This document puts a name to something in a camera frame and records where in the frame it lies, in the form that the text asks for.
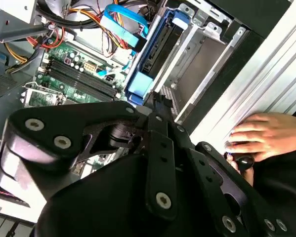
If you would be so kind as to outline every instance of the black robotic arm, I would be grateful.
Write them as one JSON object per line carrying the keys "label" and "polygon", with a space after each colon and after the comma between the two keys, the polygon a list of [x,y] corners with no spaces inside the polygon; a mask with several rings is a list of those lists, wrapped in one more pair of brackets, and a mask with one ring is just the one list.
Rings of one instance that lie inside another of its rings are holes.
{"label": "black robotic arm", "polygon": [[[210,144],[195,150],[172,121],[169,100],[153,93],[145,105],[64,105],[10,116],[0,186],[42,210],[33,236],[292,236]],[[79,181],[70,176],[76,162],[119,147],[129,154]]]}

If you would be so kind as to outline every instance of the expansion slot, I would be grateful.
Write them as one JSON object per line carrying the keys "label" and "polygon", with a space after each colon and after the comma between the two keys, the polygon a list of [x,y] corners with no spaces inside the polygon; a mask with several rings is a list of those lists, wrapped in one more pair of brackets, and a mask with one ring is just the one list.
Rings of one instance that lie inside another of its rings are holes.
{"label": "expansion slot", "polygon": [[70,77],[74,81],[78,81],[81,84],[84,84],[85,86],[96,90],[98,93],[102,93],[111,98],[114,98],[114,96],[117,94],[117,91],[115,89],[105,84],[104,82],[96,80],[92,76],[77,71],[74,68],[71,68],[70,66],[65,65],[64,63],[61,63],[59,61],[51,60],[47,68],[47,73],[50,74],[51,71],[58,71],[60,74],[64,75],[64,77]]}
{"label": "expansion slot", "polygon": [[65,84],[85,93],[85,94],[93,96],[94,98],[97,98],[100,101],[109,102],[109,101],[113,100],[112,97],[107,96],[101,92],[98,92],[97,90],[94,90],[93,88],[91,88],[83,83],[80,83],[71,77],[67,77],[66,75],[61,74],[60,72],[58,72],[56,70],[51,69],[48,72],[48,74],[49,74],[49,76],[57,79],[58,81],[65,83]]}

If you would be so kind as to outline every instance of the metal bolt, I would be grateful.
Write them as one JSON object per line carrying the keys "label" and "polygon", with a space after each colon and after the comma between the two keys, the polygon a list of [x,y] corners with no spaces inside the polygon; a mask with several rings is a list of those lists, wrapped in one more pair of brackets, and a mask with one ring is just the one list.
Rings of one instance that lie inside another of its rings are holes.
{"label": "metal bolt", "polygon": [[228,231],[230,231],[231,233],[235,233],[237,228],[236,228],[236,225],[235,223],[232,221],[232,219],[228,216],[223,216],[222,217],[222,222],[223,222],[223,225],[226,227],[226,229]]}
{"label": "metal bolt", "polygon": [[278,226],[283,230],[283,231],[287,231],[287,227],[286,225],[283,223],[283,221],[281,221],[280,219],[276,220]]}
{"label": "metal bolt", "polygon": [[177,126],[177,129],[178,129],[179,131],[181,131],[181,132],[185,132],[185,129],[184,129],[182,126],[180,126],[180,125]]}
{"label": "metal bolt", "polygon": [[48,42],[48,44],[52,44],[53,43],[53,40],[52,39],[48,39],[47,42]]}
{"label": "metal bolt", "polygon": [[207,151],[211,152],[211,147],[209,145],[205,144],[204,147],[206,148]]}
{"label": "metal bolt", "polygon": [[61,149],[67,149],[71,146],[71,140],[65,136],[57,136],[53,140],[54,144],[56,147],[61,148]]}
{"label": "metal bolt", "polygon": [[127,107],[126,110],[127,110],[129,113],[132,113],[132,114],[134,113],[134,110],[133,110],[132,108]]}
{"label": "metal bolt", "polygon": [[30,118],[25,121],[25,126],[32,131],[40,131],[44,128],[44,123],[36,118]]}
{"label": "metal bolt", "polygon": [[157,204],[163,209],[169,209],[172,205],[171,199],[165,193],[157,193],[156,200]]}
{"label": "metal bolt", "polygon": [[163,121],[163,119],[160,116],[156,116],[157,120],[159,120],[160,122]]}
{"label": "metal bolt", "polygon": [[264,219],[264,222],[271,231],[275,231],[275,226],[272,224],[272,222],[270,222],[268,219]]}

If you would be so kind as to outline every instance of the hand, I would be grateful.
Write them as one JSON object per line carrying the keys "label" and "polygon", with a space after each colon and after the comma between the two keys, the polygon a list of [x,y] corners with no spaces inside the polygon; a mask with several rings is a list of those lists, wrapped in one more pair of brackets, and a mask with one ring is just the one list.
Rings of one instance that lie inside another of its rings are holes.
{"label": "hand", "polygon": [[[233,157],[231,155],[227,156],[227,161],[235,170],[238,171],[239,174],[241,174],[240,170],[238,169],[237,163],[233,160]],[[253,168],[251,167],[250,169],[247,169],[241,175],[253,187],[253,179],[254,179]]]}
{"label": "hand", "polygon": [[229,153],[255,153],[255,161],[296,151],[296,117],[284,114],[256,114],[236,126]]}

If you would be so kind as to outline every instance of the aluminum frame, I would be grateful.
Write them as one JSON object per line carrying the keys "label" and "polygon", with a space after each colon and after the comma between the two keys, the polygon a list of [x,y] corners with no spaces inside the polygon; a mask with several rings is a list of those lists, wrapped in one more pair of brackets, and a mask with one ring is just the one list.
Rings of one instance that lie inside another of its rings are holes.
{"label": "aluminum frame", "polygon": [[256,112],[296,111],[296,0],[190,138],[224,153],[232,128]]}

